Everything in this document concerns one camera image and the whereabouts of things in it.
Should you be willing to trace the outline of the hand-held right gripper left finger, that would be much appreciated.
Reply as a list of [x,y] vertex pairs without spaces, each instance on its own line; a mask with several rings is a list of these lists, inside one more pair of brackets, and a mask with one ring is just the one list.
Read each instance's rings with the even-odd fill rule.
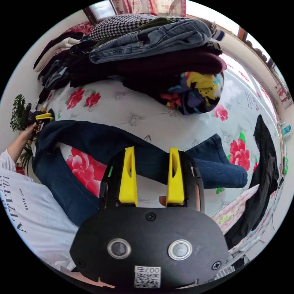
[[135,150],[133,146],[125,149],[118,200],[122,205],[138,206]]

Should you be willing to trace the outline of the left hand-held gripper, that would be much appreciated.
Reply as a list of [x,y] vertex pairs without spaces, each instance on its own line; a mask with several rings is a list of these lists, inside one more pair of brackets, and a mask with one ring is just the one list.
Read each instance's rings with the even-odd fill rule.
[[52,109],[47,112],[46,108],[42,108],[40,111],[32,111],[31,103],[28,103],[24,112],[22,119],[22,128],[26,129],[29,125],[36,121],[42,121],[44,124],[52,122],[55,120],[55,114]]

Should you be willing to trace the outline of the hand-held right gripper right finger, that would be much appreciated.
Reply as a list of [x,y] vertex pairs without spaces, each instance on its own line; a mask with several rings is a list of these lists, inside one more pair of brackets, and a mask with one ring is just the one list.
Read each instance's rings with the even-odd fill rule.
[[185,193],[179,150],[170,147],[166,206],[179,206],[184,203],[184,200]]

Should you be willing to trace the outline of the person's left hand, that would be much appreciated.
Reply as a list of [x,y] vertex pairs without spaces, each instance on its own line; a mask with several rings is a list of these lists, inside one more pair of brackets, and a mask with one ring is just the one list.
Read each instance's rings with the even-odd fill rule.
[[28,138],[30,140],[33,140],[37,136],[37,133],[40,132],[43,125],[44,125],[44,122],[42,121],[36,121],[33,124],[29,125],[25,130]]

